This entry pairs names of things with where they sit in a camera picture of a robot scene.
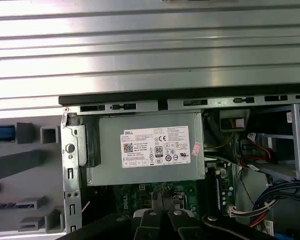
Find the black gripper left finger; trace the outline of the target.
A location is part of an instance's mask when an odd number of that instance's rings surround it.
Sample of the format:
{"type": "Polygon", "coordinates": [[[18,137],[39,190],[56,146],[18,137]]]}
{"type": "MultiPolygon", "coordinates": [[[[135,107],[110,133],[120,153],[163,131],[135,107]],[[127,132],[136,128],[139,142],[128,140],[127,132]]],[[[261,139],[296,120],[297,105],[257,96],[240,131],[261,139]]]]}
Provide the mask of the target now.
{"type": "Polygon", "coordinates": [[[163,192],[151,195],[153,208],[134,212],[133,218],[112,213],[62,237],[63,240],[158,240],[163,223],[163,192]]]}

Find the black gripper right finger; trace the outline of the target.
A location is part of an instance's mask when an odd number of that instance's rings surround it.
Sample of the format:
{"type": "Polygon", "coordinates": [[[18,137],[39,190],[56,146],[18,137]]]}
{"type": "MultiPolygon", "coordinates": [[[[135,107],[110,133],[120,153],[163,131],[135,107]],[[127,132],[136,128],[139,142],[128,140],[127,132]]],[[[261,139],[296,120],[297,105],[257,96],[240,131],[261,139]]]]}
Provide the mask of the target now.
{"type": "Polygon", "coordinates": [[[196,219],[190,211],[176,208],[169,193],[164,194],[164,209],[181,240],[274,240],[275,237],[255,230],[226,216],[205,215],[196,219]]]}

